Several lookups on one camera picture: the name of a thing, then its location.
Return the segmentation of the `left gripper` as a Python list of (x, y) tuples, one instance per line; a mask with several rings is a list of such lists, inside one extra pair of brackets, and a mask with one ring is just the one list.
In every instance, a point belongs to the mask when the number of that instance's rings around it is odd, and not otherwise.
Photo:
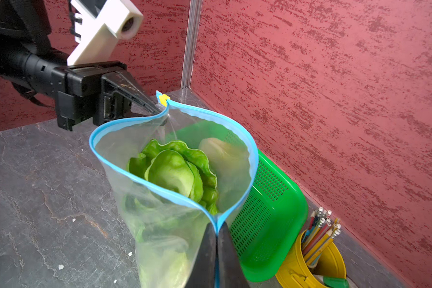
[(120, 61), (97, 62), (64, 66), (66, 56), (52, 52), (46, 56), (26, 55), (21, 69), (24, 87), (21, 96), (31, 103), (45, 107), (37, 100), (43, 94), (54, 100), (58, 126), (72, 131), (73, 127), (96, 114), (100, 95), (100, 122), (102, 124), (131, 117), (142, 117), (132, 112), (132, 104), (158, 115), (161, 110), (154, 104), (136, 79)]

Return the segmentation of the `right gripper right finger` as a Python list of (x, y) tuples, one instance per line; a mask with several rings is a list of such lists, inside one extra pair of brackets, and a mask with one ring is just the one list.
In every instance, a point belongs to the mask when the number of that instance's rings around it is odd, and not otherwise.
[(249, 288), (242, 271), (230, 229), (223, 223), (217, 237), (218, 253), (218, 287), (219, 288)]

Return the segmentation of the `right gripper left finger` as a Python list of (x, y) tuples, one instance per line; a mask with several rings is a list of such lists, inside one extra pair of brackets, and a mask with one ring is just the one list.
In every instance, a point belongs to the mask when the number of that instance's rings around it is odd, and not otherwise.
[(213, 288), (215, 286), (217, 236), (209, 223), (185, 288)]

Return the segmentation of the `clear zipper bag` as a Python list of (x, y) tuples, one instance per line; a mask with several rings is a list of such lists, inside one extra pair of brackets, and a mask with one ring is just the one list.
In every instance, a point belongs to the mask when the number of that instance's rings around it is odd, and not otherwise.
[[(176, 132), (200, 121), (222, 127), (237, 122), (211, 110), (174, 102), (163, 93), (158, 93), (153, 102), (160, 114), (103, 124), (91, 134), (90, 147), (104, 167), (118, 212), (135, 240), (140, 287), (184, 288), (194, 255), (199, 251), (199, 238), (205, 232), (207, 220), (202, 210), (206, 209), (129, 173), (126, 166), (150, 140), (156, 139), (160, 144), (173, 141), (165, 140), (166, 131)], [(223, 140), (208, 136), (195, 147), (187, 144), (207, 155), (217, 175), (217, 215), (225, 212), (220, 204), (221, 194), (230, 200), (226, 205), (232, 206), (236, 198), (251, 189), (248, 149), (231, 144), (232, 138), (233, 134)]]

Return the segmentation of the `chinese cabbage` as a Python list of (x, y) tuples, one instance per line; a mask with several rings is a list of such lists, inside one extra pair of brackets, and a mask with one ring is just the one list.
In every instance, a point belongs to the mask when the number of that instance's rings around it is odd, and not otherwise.
[(217, 175), (209, 158), (182, 140), (160, 144), (152, 139), (137, 157), (129, 159), (126, 168), (145, 181), (189, 198), (213, 216), (220, 212)]

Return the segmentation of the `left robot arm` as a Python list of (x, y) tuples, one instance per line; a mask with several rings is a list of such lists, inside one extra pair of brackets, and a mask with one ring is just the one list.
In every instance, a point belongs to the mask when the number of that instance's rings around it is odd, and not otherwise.
[(43, 1), (0, 1), (0, 76), (32, 103), (37, 94), (52, 98), (65, 130), (88, 119), (100, 126), (131, 117), (133, 104), (159, 114), (126, 65), (110, 60), (119, 41), (137, 34), (138, 8), (131, 1), (70, 1), (68, 10), (77, 46), (65, 54), (50, 44)]

